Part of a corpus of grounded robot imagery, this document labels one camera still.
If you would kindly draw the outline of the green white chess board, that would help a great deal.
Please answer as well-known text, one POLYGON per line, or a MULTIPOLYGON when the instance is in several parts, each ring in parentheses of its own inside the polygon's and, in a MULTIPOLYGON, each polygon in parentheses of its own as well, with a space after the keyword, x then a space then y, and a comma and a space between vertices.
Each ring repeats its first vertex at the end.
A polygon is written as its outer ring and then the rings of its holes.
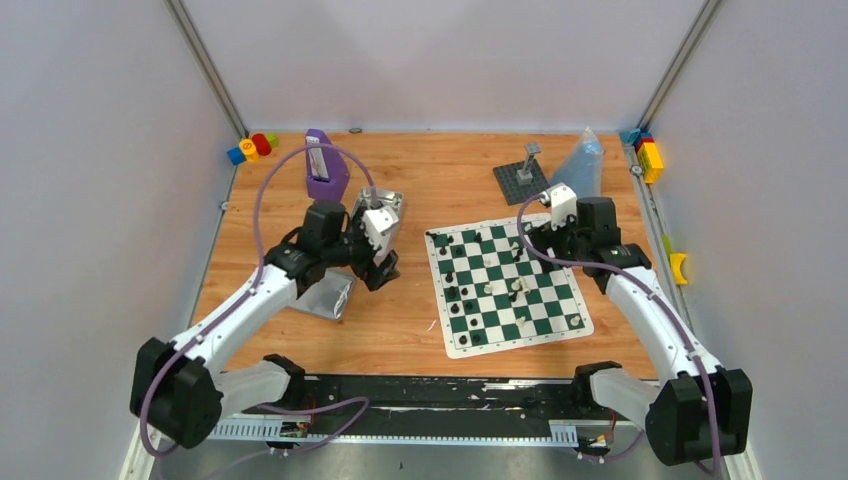
POLYGON ((529 214, 436 228, 424 240, 438 324, 451 359, 587 337, 594 324, 572 270, 543 270, 518 231, 529 214))

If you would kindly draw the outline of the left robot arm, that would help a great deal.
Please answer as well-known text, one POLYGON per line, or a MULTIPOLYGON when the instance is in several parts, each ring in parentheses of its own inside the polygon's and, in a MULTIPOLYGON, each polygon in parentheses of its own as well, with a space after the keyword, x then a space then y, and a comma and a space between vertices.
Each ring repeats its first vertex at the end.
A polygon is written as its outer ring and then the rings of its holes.
POLYGON ((396 211, 381 202, 353 212, 339 202, 313 202, 302 225, 261 252, 248 280, 212 313, 169 341, 151 338, 139 348, 130 410, 142 438, 156 429, 190 449, 221 419, 247 409, 298 411, 306 400, 305 371, 292 360, 269 354, 252 367, 226 365, 329 270, 348 267, 371 291, 398 278, 398 255, 389 247, 398 226, 396 211))

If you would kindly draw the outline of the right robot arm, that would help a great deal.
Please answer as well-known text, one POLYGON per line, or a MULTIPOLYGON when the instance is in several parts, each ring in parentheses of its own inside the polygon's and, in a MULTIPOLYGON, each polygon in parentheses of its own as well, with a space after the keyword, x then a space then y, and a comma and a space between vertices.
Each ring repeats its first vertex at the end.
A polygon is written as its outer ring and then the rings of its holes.
POLYGON ((521 229, 527 252, 545 271, 580 267, 618 308, 647 350, 657 382, 629 374, 615 361, 575 369, 571 403, 584 417, 605 409, 631 421, 657 459, 675 466, 710 460, 718 465, 748 445, 753 385, 741 369, 727 369, 695 337, 665 295, 652 263, 625 243, 609 197, 534 197, 550 210, 547 222, 521 229))

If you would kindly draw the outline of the silver metal tin box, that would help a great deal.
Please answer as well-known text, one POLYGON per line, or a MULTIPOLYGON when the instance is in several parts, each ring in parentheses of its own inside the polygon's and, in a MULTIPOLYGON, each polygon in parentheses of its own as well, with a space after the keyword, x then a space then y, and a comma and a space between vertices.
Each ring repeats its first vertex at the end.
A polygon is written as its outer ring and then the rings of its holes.
MULTIPOLYGON (((391 208, 399 220, 403 219, 406 206, 405 195, 403 193, 377 187, 376 198, 382 207, 391 208)), ((370 201, 371 188, 369 186, 363 186, 352 205, 352 212, 356 213, 361 207, 369 207, 370 201)))

